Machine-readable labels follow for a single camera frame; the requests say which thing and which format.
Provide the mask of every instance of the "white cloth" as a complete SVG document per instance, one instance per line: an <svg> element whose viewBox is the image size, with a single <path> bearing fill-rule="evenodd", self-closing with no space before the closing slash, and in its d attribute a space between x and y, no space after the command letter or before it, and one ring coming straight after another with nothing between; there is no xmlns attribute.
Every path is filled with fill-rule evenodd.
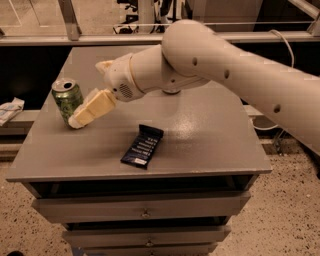
<svg viewBox="0 0 320 256"><path fill-rule="evenodd" d="M24 100L14 98L12 102L0 105L0 126L14 118L24 107Z"/></svg>

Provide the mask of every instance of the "soda can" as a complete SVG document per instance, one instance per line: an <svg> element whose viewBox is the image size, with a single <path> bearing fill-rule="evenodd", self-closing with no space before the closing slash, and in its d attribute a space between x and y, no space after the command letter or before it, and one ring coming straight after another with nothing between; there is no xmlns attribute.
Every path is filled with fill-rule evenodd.
<svg viewBox="0 0 320 256"><path fill-rule="evenodd" d="M58 79L52 84L52 95L64 122L69 126L69 117L83 103L79 85L71 78Z"/></svg>

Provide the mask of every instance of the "table surface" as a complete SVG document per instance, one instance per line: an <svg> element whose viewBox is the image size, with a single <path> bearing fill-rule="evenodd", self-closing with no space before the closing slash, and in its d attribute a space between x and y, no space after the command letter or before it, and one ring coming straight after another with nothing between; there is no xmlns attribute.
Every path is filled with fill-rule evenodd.
<svg viewBox="0 0 320 256"><path fill-rule="evenodd" d="M76 79L84 96L103 89L94 64L147 46L74 48L60 77ZM149 163L120 163L139 124L164 130ZM210 82L177 95L161 91L123 103L80 130L65 126L51 94L10 171L8 181L45 182L261 174L268 157L237 96Z"/></svg>

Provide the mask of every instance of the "drawer handle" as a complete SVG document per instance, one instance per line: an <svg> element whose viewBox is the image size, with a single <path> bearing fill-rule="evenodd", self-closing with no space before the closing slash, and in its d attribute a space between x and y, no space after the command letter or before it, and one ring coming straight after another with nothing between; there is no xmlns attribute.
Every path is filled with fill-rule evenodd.
<svg viewBox="0 0 320 256"><path fill-rule="evenodd" d="M149 240L147 243L146 243L146 247L152 247L154 246L154 244L151 242L151 240Z"/></svg>
<svg viewBox="0 0 320 256"><path fill-rule="evenodd" d="M141 214L141 217L142 217L143 219L150 219L151 214L148 212L147 209L144 209L144 212Z"/></svg>

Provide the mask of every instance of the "speckled floor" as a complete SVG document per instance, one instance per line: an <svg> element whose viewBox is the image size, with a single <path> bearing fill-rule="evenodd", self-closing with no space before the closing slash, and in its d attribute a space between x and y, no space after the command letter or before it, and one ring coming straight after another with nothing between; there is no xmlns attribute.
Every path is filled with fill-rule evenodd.
<svg viewBox="0 0 320 256"><path fill-rule="evenodd" d="M275 154L261 139L273 172L251 187L252 198L230 220L232 232L210 256L320 255L320 180L317 166L294 139L283 141L285 155ZM30 206L32 196L21 185L4 179L11 162L0 170L0 256L20 250L26 256L70 256L52 225Z"/></svg>

